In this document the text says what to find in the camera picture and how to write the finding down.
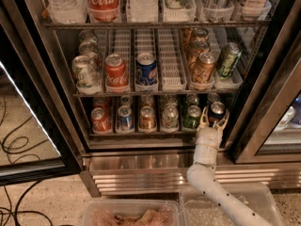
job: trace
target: clear plastic tray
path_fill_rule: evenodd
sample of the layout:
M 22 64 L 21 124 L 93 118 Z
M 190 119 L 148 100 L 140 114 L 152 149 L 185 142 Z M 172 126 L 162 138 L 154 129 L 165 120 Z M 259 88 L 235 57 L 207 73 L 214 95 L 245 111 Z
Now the clear plastic tray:
M 162 90 L 184 90 L 187 80 L 179 49 L 178 31 L 176 29 L 158 29 L 157 33 Z
M 272 5 L 269 1 L 265 3 L 264 8 L 249 8 L 242 7 L 236 0 L 233 0 L 234 11 L 232 13 L 231 19 L 234 21 L 255 21 L 264 20 L 269 13 Z
M 56 24 L 77 24 L 84 23 L 87 18 L 87 0 L 81 0 L 81 3 L 72 10 L 52 10 L 47 7 L 48 13 Z
M 243 83 L 243 79 L 236 68 L 233 71 L 232 77 L 226 80 L 221 79 L 216 70 L 214 70 L 214 80 L 214 86 L 216 89 L 238 89 Z
M 283 226 L 275 200 L 269 188 L 264 184 L 237 183 L 226 184 L 224 187 L 273 226 Z M 179 197 L 185 226 L 234 225 L 217 205 L 193 187 L 182 188 Z
M 187 0 L 187 8 L 167 8 L 164 0 L 161 1 L 163 8 L 163 22 L 193 22 L 196 16 L 197 6 L 195 0 Z
M 107 85 L 105 79 L 105 89 L 107 92 L 113 93 L 129 92 L 131 91 L 131 30 L 110 30 L 108 36 L 108 55 L 119 54 L 125 60 L 129 74 L 129 84 L 125 87 L 113 88 Z
M 200 22 L 225 22 L 229 21 L 234 10 L 233 3 L 230 2 L 228 8 L 204 8 L 201 0 L 195 0 L 197 5 L 196 17 Z
M 156 59 L 155 52 L 155 38 L 153 29 L 136 29 L 135 30 L 135 64 L 139 54 L 141 53 L 151 53 Z M 142 86 L 135 81 L 135 91 L 158 91 L 159 89 L 159 63 L 157 62 L 157 83 L 151 86 Z
M 158 212 L 161 208 L 168 209 L 170 212 L 172 223 L 168 226 L 182 226 L 179 204 L 173 201 L 157 200 L 95 200 L 87 206 L 77 226 L 101 225 L 98 219 L 101 218 L 103 211 L 111 212 L 114 216 L 141 218 L 147 210 Z

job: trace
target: blue soda can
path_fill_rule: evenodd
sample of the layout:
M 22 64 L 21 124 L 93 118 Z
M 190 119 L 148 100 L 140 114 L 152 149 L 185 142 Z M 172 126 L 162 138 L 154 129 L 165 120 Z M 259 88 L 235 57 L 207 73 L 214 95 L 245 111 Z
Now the blue soda can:
M 119 108 L 120 128 L 122 131 L 128 131 L 134 128 L 132 109 L 123 105 Z
M 141 86 L 157 84 L 157 63 L 151 53 L 141 53 L 136 61 L 136 83 Z

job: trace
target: refrigerator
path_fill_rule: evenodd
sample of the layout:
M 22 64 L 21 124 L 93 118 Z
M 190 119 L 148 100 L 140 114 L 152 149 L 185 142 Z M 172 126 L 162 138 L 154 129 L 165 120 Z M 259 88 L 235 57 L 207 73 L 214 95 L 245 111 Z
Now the refrigerator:
M 0 185 L 79 174 L 93 197 L 178 192 L 188 185 L 186 172 L 193 164 L 196 131 L 182 129 L 182 115 L 179 130 L 164 131 L 160 113 L 151 133 L 139 130 L 141 97 L 153 95 L 160 111 L 161 98 L 165 96 L 181 99 L 197 94 L 203 108 L 208 94 L 217 93 L 230 112 L 217 154 L 217 180 L 225 185 L 262 182 L 269 188 L 300 187 L 301 129 L 288 120 L 285 128 L 279 129 L 279 124 L 291 107 L 295 116 L 300 113 L 295 102 L 301 89 L 301 0 L 269 0 L 268 14 L 260 20 L 218 22 L 202 21 L 198 0 L 194 0 L 197 5 L 193 21 L 164 21 L 160 8 L 158 21 L 151 23 L 130 22 L 127 0 L 122 1 L 120 22 L 93 23 L 87 18 L 84 23 L 61 24 L 45 15 L 47 0 L 0 0 L 0 75 L 11 84 L 1 92 L 3 102 L 9 105 L 2 103 L 2 108 L 10 109 L 3 121 L 19 111 L 10 105 L 26 105 L 53 152 L 41 158 L 31 154 L 14 161 L 3 160 Z M 182 46 L 185 28 L 208 29 L 217 53 L 227 42 L 241 45 L 242 57 L 230 85 L 215 77 L 210 88 L 194 87 Z M 127 58 L 127 90 L 110 90 L 102 73 L 100 91 L 79 92 L 71 65 L 78 56 L 79 34 L 83 30 L 91 30 L 98 37 L 102 63 L 113 53 Z M 135 60 L 147 46 L 158 61 L 159 83 L 156 89 L 145 91 L 135 84 Z M 172 84 L 166 86 L 164 75 L 164 63 L 170 57 L 180 64 L 180 86 L 172 89 Z M 117 127 L 117 103 L 124 95 L 131 96 L 134 102 L 134 131 L 129 134 Z M 19 101 L 10 104 L 11 96 Z M 90 116 L 94 97 L 109 98 L 113 103 L 109 134 L 93 131 Z M 30 129 L 28 136 L 35 137 L 35 131 Z M 7 145 L 10 131 L 6 135 L 1 140 L 7 156 L 16 152 L 17 146 Z

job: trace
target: red soda can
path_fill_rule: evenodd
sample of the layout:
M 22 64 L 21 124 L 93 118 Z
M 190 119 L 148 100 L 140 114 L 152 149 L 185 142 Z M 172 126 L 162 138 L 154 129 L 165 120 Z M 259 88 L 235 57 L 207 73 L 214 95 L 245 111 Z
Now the red soda can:
M 110 22 L 116 19 L 119 13 L 119 0 L 89 0 L 89 8 L 98 10 L 98 21 Z
M 128 68 L 124 59 L 112 54 L 105 59 L 106 85 L 109 87 L 125 87 L 129 84 Z
M 104 132 L 111 129 L 111 121 L 107 112 L 102 108 L 95 108 L 91 112 L 91 120 L 93 122 L 93 130 Z

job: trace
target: can lid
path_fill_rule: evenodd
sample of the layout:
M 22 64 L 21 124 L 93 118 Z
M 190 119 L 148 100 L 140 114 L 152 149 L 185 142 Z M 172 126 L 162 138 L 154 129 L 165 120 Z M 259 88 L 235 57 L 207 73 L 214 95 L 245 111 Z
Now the can lid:
M 132 109 L 127 106 L 127 105 L 123 105 L 119 108 L 119 115 L 121 117 L 128 117 L 132 114 Z
M 76 66 L 78 68 L 86 67 L 91 63 L 91 59 L 88 56 L 76 56 L 72 61 L 72 66 Z
M 203 52 L 198 56 L 199 60 L 206 64 L 214 64 L 217 61 L 217 56 L 212 52 Z
M 151 53 L 141 53 L 137 56 L 137 61 L 141 65 L 150 65 L 154 62 L 154 56 Z
M 153 108 L 151 106 L 143 106 L 140 111 L 140 115 L 144 118 L 153 117 Z
M 238 55 L 242 52 L 241 46 L 235 42 L 229 42 L 227 44 L 227 51 L 233 55 Z
M 210 109 L 213 111 L 213 113 L 217 115 L 221 115 L 225 113 L 225 105 L 222 104 L 221 102 L 214 102 L 210 105 Z
M 178 109 L 176 106 L 168 105 L 164 109 L 164 113 L 169 117 L 177 117 L 178 116 Z
M 193 31 L 194 35 L 197 35 L 198 37 L 207 37 L 209 32 L 206 28 L 195 28 Z
M 209 51 L 210 50 L 210 43 L 206 40 L 195 40 L 191 44 L 192 49 L 201 49 L 203 51 Z
M 95 108 L 91 112 L 91 118 L 93 120 L 99 120 L 99 119 L 101 119 L 104 116 L 104 113 L 105 113 L 104 109 L 102 109 L 100 107 L 99 108 Z
M 216 94 L 216 93 L 209 93 L 209 94 L 207 95 L 207 100 L 208 100 L 208 102 L 210 102 L 210 103 L 213 103 L 213 102 L 219 102 L 220 97 L 219 97 L 219 95 Z
M 188 103 L 198 103 L 199 102 L 199 97 L 197 94 L 187 94 L 186 95 L 186 100 Z
M 112 54 L 105 58 L 105 64 L 111 67 L 117 67 L 122 63 L 122 57 L 119 54 Z
M 200 108 L 196 105 L 190 105 L 188 107 L 188 115 L 191 117 L 200 117 Z

